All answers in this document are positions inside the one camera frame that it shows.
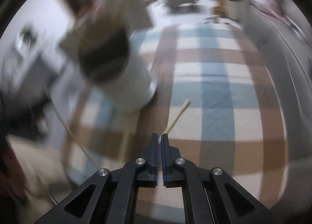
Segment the cardboard box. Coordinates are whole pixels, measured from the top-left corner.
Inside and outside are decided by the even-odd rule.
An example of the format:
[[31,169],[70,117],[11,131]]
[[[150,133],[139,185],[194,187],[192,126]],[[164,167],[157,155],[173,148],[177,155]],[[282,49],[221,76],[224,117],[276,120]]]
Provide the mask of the cardboard box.
[[226,2],[227,0],[214,0],[216,5],[214,6],[213,13],[218,17],[226,17]]

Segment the grey sofa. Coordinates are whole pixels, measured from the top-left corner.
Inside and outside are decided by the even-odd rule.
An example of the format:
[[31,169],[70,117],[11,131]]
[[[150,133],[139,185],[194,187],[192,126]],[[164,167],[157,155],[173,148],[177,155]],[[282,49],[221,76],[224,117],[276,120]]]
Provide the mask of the grey sofa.
[[245,0],[243,28],[264,58],[285,119],[287,178],[280,202],[311,204],[311,48],[281,0]]

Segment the cream waste bin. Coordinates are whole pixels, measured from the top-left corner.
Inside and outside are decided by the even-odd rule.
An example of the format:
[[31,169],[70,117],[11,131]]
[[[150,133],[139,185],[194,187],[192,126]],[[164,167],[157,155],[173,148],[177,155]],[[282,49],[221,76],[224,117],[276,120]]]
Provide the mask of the cream waste bin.
[[239,21],[239,17],[241,14],[241,0],[227,0],[225,15],[227,18],[235,21]]

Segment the pale chopstick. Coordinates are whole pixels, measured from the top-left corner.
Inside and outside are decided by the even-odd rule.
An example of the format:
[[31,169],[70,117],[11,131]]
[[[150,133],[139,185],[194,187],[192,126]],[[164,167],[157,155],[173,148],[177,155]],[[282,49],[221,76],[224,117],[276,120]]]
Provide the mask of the pale chopstick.
[[132,130],[132,117],[133,117],[133,114],[128,114],[126,126],[122,134],[120,150],[118,153],[118,161],[120,164],[123,164],[125,162],[125,156],[126,156],[126,152],[127,152],[127,148],[129,144],[129,138],[131,136],[131,130]]
[[164,132],[163,132],[164,134],[167,134],[172,130],[172,128],[174,127],[174,125],[176,124],[176,122],[178,121],[180,116],[188,108],[189,104],[190,104],[190,100],[186,99],[185,102],[183,103],[183,105],[181,106],[179,113],[176,114],[175,118],[170,122],[170,124],[164,130]]

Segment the cream knitted cushion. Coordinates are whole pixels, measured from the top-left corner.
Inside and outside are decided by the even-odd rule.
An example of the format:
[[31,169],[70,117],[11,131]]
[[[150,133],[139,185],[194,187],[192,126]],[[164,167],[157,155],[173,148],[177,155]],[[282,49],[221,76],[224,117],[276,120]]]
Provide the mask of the cream knitted cushion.
[[27,216],[36,220],[54,206],[49,196],[60,202],[73,191],[73,185],[59,151],[16,136],[9,136],[8,141],[26,176]]

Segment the checkered tablecloth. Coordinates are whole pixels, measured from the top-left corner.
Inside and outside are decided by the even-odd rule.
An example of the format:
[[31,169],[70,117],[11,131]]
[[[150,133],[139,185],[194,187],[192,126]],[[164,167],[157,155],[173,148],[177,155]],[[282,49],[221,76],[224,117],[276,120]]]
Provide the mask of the checkered tablecloth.
[[[287,178],[285,123],[270,74],[247,36],[226,24],[192,24],[138,31],[132,42],[158,84],[153,100],[132,113],[125,162],[154,132],[163,133],[189,99],[170,144],[201,168],[222,168],[266,207],[275,205]],[[118,153],[127,117],[99,89],[85,90],[71,124],[76,141],[65,154],[74,183],[99,167],[123,165]]]

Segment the white utensil holder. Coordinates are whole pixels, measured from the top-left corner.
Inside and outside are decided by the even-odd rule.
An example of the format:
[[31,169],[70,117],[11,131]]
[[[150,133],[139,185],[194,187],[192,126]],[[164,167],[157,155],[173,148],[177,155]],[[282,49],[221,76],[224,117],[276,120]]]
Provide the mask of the white utensil holder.
[[133,111],[152,100],[157,81],[119,17],[88,13],[79,20],[76,33],[81,72],[116,109]]

